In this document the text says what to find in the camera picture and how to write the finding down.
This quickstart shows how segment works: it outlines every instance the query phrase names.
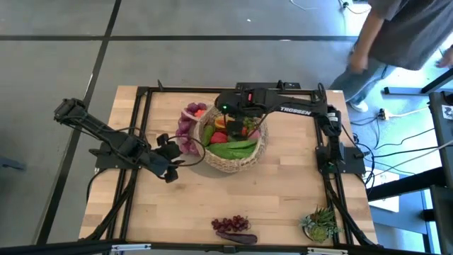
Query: eggplant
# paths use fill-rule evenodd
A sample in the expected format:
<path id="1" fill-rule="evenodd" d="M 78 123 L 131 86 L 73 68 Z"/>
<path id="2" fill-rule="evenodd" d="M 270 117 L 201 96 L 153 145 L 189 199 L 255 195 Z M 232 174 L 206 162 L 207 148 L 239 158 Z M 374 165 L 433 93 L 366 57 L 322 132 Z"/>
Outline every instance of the eggplant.
<path id="1" fill-rule="evenodd" d="M 239 244 L 256 244 L 258 241 L 257 236 L 254 234 L 230 234 L 230 233 L 221 233 L 221 232 L 215 232 L 216 235 L 223 239 L 227 239 L 233 242 L 237 242 Z"/>

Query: gray shirt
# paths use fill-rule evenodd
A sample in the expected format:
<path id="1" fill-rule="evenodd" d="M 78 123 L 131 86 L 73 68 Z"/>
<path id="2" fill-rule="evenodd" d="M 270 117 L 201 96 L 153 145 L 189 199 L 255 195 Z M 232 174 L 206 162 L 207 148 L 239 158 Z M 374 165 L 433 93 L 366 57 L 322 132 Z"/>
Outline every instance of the gray shirt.
<path id="1" fill-rule="evenodd" d="M 419 70 L 453 31 L 452 0 L 369 0 L 385 19 L 369 56 Z"/>

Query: red grapes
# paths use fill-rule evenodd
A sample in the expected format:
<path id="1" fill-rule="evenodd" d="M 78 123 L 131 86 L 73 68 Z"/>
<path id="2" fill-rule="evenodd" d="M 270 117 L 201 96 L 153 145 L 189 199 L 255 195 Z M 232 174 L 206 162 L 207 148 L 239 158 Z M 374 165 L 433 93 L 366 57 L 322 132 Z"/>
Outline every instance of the red grapes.
<path id="1" fill-rule="evenodd" d="M 240 232 L 242 230 L 250 229 L 250 222 L 240 215 L 233 216 L 233 219 L 226 219 L 223 220 L 215 219 L 211 222 L 212 228 L 217 230 L 218 232 Z"/>

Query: jeans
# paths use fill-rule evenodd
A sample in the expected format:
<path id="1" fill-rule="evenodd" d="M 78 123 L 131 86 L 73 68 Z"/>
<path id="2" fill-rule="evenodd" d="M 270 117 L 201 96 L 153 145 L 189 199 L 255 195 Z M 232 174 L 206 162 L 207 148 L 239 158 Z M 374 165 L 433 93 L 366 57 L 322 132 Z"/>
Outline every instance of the jeans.
<path id="1" fill-rule="evenodd" d="M 368 59 L 368 68 L 363 70 L 363 73 L 356 74 L 346 67 L 343 72 L 329 89 L 342 90 L 345 95 L 346 102 L 360 103 L 367 97 L 368 93 L 373 89 L 374 85 L 387 78 L 396 67 L 384 64 L 376 59 Z"/>

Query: person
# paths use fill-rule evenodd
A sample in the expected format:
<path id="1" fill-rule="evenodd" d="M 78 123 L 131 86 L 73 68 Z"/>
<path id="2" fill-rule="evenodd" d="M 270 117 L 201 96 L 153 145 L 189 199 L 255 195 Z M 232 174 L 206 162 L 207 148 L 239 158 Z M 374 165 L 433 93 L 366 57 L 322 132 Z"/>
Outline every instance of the person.
<path id="1" fill-rule="evenodd" d="M 374 85 L 395 68 L 419 70 L 453 31 L 452 0 L 369 0 L 372 7 L 346 70 L 330 89 L 343 90 L 359 112 Z M 438 67 L 453 64 L 453 47 Z"/>

